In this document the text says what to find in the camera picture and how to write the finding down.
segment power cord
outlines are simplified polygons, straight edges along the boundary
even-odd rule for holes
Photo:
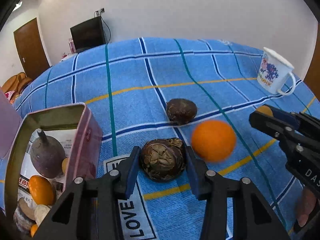
[[[98,13],[98,11],[95,11],[95,12],[94,12],[94,14],[93,14],[94,18],[97,16],[97,13]],[[110,40],[111,40],[111,30],[110,30],[109,26],[106,24],[106,22],[104,21],[104,19],[102,18],[102,16],[101,16],[101,20],[104,22],[104,24],[105,24],[105,25],[107,26],[107,28],[109,29],[110,37],[109,37],[109,40],[108,40],[108,42],[107,42],[107,44],[109,44],[109,42],[110,42]]]

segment black screen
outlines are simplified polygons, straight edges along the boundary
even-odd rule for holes
[[[76,52],[106,44],[101,17],[95,17],[70,28]]]

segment cup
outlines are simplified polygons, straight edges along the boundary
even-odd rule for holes
[[[258,83],[271,94],[291,95],[296,88],[296,79],[292,74],[294,67],[274,50],[266,47],[264,47],[263,50],[264,54],[257,77]],[[293,85],[289,92],[284,93],[281,91],[281,88],[288,77],[292,78]]]

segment wooden door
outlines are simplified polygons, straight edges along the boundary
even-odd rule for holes
[[[315,52],[313,53],[310,67],[303,81],[320,100],[320,24],[318,25]]]
[[[13,35],[26,75],[36,79],[49,68],[39,35],[37,18],[20,27]]]

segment white wall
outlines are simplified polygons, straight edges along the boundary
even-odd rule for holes
[[[0,32],[0,86],[8,78],[24,72],[14,41],[13,32],[22,25],[37,17],[40,37],[43,40],[38,19],[38,4],[23,2],[22,6],[12,12],[3,29]]]
[[[286,57],[301,78],[316,43],[317,21],[303,0],[42,0],[40,23],[53,64],[70,52],[70,27],[102,7],[113,42],[158,36],[266,46]]]

